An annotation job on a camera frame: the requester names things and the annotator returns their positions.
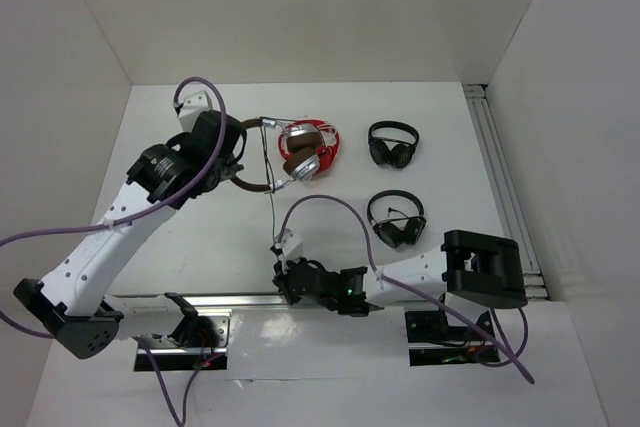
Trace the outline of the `brown silver headphones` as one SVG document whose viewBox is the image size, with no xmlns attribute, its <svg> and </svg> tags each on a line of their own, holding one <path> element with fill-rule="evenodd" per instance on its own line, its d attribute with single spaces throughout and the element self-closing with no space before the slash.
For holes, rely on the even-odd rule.
<svg viewBox="0 0 640 427">
<path fill-rule="evenodd" d="M 232 177 L 231 182 L 240 189 L 253 193 L 275 193 L 292 182 L 307 182 L 319 171 L 318 149 L 324 145 L 324 140 L 319 129 L 310 122 L 287 123 L 283 119 L 259 117 L 247 119 L 241 125 L 245 130 L 261 127 L 281 129 L 289 153 L 283 170 L 289 179 L 267 180 L 265 184 L 254 184 L 237 176 Z"/>
</svg>

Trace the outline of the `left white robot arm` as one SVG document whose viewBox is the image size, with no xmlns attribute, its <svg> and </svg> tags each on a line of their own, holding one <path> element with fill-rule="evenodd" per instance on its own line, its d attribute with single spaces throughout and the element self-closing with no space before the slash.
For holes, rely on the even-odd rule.
<svg viewBox="0 0 640 427">
<path fill-rule="evenodd" d="M 147 148 L 89 235 L 41 279 L 23 279 L 16 299 L 68 352 L 88 359 L 111 342 L 143 335 L 189 344 L 210 321 L 176 293 L 116 297 L 108 290 L 140 247 L 189 199 L 213 191 L 240 168 L 233 151 L 241 121 L 202 111 L 190 131 Z"/>
</svg>

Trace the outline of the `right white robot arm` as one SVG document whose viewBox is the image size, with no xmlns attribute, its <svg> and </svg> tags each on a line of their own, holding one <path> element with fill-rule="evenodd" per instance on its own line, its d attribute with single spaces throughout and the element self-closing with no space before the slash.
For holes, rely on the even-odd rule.
<svg viewBox="0 0 640 427">
<path fill-rule="evenodd" d="M 503 237 L 453 230 L 444 234 L 441 246 L 416 257 L 338 272 L 304 258 L 302 240 L 290 230 L 271 251 L 276 256 L 273 283 L 290 306 L 304 300 L 340 315 L 366 317 L 394 303 L 419 298 L 381 280 L 381 275 L 436 299 L 448 293 L 501 310 L 528 303 L 519 246 Z"/>
</svg>

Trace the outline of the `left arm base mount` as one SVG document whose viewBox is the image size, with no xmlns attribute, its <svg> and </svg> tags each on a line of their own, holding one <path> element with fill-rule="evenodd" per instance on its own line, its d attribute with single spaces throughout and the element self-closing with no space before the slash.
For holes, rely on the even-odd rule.
<svg viewBox="0 0 640 427">
<path fill-rule="evenodd" d="M 162 372 L 193 371 L 200 364 L 205 371 L 222 371 L 227 369 L 230 323 L 229 309 L 209 309 L 200 313 L 187 340 L 160 335 L 141 339 Z"/>
</svg>

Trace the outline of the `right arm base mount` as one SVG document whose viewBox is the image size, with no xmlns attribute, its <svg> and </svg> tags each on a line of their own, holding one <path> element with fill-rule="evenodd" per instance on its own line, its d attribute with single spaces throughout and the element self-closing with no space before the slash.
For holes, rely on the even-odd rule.
<svg viewBox="0 0 640 427">
<path fill-rule="evenodd" d="M 433 305 L 409 303 L 404 315 L 411 367 L 500 362 L 491 342 Z"/>
</svg>

